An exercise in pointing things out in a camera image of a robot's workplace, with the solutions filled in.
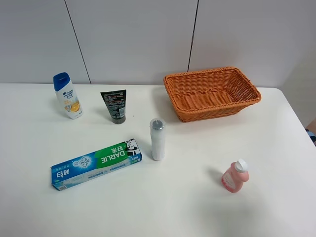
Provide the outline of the Darlie toothpaste box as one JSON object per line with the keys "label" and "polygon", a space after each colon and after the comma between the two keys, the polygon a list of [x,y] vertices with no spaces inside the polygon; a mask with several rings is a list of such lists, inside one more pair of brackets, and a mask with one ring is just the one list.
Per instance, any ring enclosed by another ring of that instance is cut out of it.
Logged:
{"label": "Darlie toothpaste box", "polygon": [[52,166],[51,184],[62,191],[141,161],[139,146],[130,139]]}

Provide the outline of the white shampoo bottle, blue cap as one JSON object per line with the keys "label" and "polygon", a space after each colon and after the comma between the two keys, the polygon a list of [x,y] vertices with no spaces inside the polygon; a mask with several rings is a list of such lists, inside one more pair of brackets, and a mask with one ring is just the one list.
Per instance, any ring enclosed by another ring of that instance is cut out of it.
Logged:
{"label": "white shampoo bottle, blue cap", "polygon": [[55,75],[53,77],[53,85],[57,100],[66,115],[71,119],[81,117],[83,115],[82,106],[70,76],[66,72]]}

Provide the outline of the blue object at right edge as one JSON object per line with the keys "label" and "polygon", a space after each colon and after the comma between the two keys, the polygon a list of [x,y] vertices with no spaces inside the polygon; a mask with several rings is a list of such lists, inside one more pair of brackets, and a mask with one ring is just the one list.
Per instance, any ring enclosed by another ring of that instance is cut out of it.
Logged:
{"label": "blue object at right edge", "polygon": [[310,137],[310,139],[312,140],[313,144],[316,146],[316,135],[309,131],[308,129],[306,129],[306,132],[308,134],[308,136]]}

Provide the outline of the pink bottle, white cap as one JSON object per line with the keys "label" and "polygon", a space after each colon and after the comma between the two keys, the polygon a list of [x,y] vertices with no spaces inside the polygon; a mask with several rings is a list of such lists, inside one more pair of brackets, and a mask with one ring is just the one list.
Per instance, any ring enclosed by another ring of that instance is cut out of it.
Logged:
{"label": "pink bottle, white cap", "polygon": [[237,193],[248,180],[248,164],[243,159],[231,163],[221,178],[223,186],[231,193]]}

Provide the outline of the black facial cleanser tube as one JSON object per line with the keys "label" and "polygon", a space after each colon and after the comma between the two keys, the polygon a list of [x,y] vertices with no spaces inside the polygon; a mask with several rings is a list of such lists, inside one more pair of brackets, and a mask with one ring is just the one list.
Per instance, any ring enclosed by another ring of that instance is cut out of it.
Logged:
{"label": "black facial cleanser tube", "polygon": [[101,97],[109,111],[112,122],[122,124],[126,120],[126,89],[117,91],[101,92]]}

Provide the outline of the white cylindrical tube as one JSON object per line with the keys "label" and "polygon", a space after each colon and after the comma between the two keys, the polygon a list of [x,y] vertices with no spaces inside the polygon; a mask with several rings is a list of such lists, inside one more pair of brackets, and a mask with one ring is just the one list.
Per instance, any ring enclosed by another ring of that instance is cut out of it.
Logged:
{"label": "white cylindrical tube", "polygon": [[165,154],[165,121],[154,118],[150,122],[151,154],[152,158],[160,161]]}

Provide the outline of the orange wicker basket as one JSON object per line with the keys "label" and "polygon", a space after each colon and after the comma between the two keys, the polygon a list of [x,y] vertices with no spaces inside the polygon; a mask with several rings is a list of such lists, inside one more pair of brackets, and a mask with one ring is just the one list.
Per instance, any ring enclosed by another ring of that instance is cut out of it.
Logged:
{"label": "orange wicker basket", "polygon": [[235,115],[261,101],[258,89],[236,67],[171,74],[163,83],[181,122]]}

